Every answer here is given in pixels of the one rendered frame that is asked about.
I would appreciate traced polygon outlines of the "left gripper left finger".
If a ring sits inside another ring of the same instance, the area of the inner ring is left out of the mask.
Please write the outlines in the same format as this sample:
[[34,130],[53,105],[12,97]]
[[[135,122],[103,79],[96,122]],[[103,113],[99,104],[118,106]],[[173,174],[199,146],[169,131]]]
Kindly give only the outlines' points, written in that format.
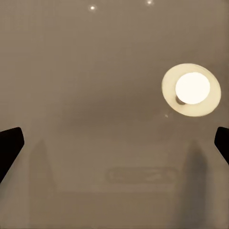
[[20,127],[0,132],[0,183],[24,146]]

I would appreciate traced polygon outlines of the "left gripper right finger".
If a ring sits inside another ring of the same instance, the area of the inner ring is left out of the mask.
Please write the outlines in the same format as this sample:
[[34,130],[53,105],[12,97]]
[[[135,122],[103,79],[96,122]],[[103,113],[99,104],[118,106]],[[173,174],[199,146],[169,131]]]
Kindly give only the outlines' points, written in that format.
[[214,143],[229,164],[229,128],[219,127]]

